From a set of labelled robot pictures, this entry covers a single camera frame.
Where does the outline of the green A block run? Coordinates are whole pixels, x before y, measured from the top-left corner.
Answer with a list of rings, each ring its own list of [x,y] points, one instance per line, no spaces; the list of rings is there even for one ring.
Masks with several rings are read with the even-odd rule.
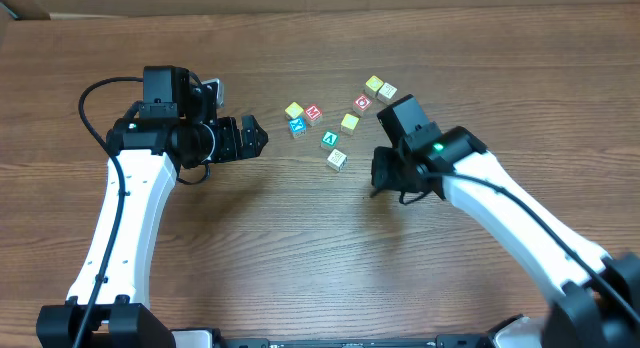
[[[340,136],[337,133],[326,131],[321,138],[320,146],[325,150],[332,151],[338,145],[339,139]]]

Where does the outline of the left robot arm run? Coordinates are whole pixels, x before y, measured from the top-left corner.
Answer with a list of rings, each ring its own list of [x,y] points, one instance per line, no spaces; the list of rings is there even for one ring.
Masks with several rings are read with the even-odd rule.
[[[175,66],[148,66],[143,97],[106,135],[107,185],[92,243],[64,304],[41,308],[44,347],[217,347],[213,328],[167,328],[150,310],[159,224],[182,170],[256,158],[268,142],[252,115],[221,117],[224,86]]]

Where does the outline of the white patterned block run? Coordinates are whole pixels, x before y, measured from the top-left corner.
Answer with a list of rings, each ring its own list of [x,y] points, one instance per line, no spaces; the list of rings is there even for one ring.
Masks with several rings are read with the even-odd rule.
[[[336,172],[340,172],[346,166],[347,161],[348,156],[345,153],[339,151],[338,149],[333,149],[327,157],[326,163]]]

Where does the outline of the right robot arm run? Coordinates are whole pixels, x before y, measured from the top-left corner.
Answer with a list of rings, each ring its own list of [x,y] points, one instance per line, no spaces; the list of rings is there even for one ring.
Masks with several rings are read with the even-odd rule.
[[[429,194],[477,221],[516,260],[550,306],[487,333],[439,336],[438,347],[619,348],[639,344],[639,258],[614,259],[551,214],[464,127],[447,132],[407,95],[378,121],[391,144],[374,151],[375,193]]]

